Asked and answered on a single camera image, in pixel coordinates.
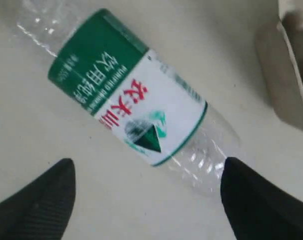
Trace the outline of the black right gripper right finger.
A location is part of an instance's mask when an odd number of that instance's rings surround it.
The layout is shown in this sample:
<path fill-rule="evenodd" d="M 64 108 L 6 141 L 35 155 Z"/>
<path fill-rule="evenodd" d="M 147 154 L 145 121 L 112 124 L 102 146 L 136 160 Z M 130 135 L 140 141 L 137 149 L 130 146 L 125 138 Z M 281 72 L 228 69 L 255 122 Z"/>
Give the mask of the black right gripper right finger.
<path fill-rule="evenodd" d="M 236 157 L 228 157 L 221 202 L 238 240 L 303 240 L 303 202 Z"/>

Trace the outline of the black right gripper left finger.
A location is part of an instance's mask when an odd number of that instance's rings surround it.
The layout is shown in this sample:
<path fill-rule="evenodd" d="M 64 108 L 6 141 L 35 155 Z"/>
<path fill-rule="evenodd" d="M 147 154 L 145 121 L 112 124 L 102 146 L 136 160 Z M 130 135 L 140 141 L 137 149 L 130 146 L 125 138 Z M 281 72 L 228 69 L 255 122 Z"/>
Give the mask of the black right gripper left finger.
<path fill-rule="evenodd" d="M 60 240 L 75 204 L 75 164 L 63 158 L 0 202 L 0 240 Z"/>

